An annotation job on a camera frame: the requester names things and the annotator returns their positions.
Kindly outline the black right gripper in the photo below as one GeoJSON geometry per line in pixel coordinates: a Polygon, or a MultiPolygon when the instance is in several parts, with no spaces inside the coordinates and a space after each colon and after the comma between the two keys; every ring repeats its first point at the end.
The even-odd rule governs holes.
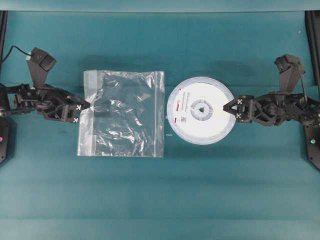
{"type": "Polygon", "coordinates": [[[304,124],[304,95],[265,94],[259,97],[235,98],[223,106],[227,113],[236,113],[238,123],[261,125],[281,125],[285,121],[304,124]]]}

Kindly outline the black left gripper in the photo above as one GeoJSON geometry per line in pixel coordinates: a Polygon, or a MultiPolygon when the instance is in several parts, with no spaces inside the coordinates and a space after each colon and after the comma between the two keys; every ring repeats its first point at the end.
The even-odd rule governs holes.
{"type": "Polygon", "coordinates": [[[14,87],[14,113],[29,114],[33,111],[44,119],[62,123],[77,124],[76,112],[88,109],[91,104],[70,92],[45,85],[32,89],[28,84],[14,87]]]}

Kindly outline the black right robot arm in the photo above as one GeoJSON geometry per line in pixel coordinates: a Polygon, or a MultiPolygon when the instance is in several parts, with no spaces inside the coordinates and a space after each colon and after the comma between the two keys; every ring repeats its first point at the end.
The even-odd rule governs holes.
{"type": "Polygon", "coordinates": [[[262,96],[241,95],[223,106],[238,123],[256,122],[277,127],[296,121],[304,127],[307,159],[320,168],[320,102],[302,93],[270,92],[262,96]]]}

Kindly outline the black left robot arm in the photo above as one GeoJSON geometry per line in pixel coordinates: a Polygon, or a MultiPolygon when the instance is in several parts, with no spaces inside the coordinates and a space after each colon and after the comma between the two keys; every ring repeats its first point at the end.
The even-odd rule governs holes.
{"type": "Polygon", "coordinates": [[[7,159],[10,125],[8,117],[26,115],[33,111],[45,120],[76,124],[78,113],[90,107],[86,100],[62,88],[51,85],[30,87],[0,85],[0,162],[7,159]]]}

